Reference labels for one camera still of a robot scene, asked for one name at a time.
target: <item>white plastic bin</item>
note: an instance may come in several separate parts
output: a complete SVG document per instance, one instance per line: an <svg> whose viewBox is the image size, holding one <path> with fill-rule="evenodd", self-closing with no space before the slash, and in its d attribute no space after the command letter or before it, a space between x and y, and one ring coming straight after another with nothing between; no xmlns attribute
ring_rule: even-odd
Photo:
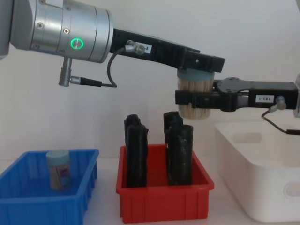
<svg viewBox="0 0 300 225"><path fill-rule="evenodd" d="M221 177L260 222L300 222L300 136L266 122L216 125Z"/></svg>

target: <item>red plastic bin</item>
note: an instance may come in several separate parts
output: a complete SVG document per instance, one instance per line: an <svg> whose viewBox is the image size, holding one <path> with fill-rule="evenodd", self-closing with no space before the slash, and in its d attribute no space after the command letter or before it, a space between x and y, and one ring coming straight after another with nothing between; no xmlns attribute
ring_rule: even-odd
<svg viewBox="0 0 300 225"><path fill-rule="evenodd" d="M207 218L214 183L195 153L192 185L168 185L164 144L149 145L147 166L147 187L126 188L126 151L121 147L116 191L125 224Z"/></svg>

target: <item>screw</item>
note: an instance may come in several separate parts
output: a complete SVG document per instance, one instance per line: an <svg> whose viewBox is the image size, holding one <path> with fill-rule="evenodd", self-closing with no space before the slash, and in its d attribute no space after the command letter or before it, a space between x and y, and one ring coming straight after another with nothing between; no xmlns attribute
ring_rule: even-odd
<svg viewBox="0 0 300 225"><path fill-rule="evenodd" d="M44 28L44 24L42 22L38 22L37 23L37 28L43 29Z"/></svg>
<svg viewBox="0 0 300 225"><path fill-rule="evenodd" d="M64 33L65 33L65 34L70 33L69 29L65 28L65 29L64 29Z"/></svg>

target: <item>green indicator light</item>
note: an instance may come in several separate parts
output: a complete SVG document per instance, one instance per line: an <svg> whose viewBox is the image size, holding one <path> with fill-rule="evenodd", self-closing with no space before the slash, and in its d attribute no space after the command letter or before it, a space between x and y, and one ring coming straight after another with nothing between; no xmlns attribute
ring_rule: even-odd
<svg viewBox="0 0 300 225"><path fill-rule="evenodd" d="M74 38L71 41L71 48L75 49L75 50L80 50L84 47L84 42L82 39L80 38Z"/></svg>

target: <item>wire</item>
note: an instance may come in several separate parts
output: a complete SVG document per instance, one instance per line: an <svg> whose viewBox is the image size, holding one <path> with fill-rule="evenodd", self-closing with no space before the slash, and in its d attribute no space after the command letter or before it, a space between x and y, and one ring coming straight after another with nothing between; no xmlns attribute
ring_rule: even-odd
<svg viewBox="0 0 300 225"><path fill-rule="evenodd" d="M117 84L113 81L112 75L111 75L111 66L114 58L116 58L117 55L124 53L126 51L125 47L118 49L109 59L108 64L107 64L107 76L111 84L103 83L103 87L111 87L111 88L116 88Z"/></svg>
<svg viewBox="0 0 300 225"><path fill-rule="evenodd" d="M279 126L277 126L275 123L273 123L271 120L269 120L268 118L265 117L265 115L269 114L270 111L266 111L262 114L262 118L267 121L268 123L270 123L271 125L273 125L274 127L276 127L278 130L280 130L281 132L286 134L286 130L283 130L282 128L280 128Z"/></svg>

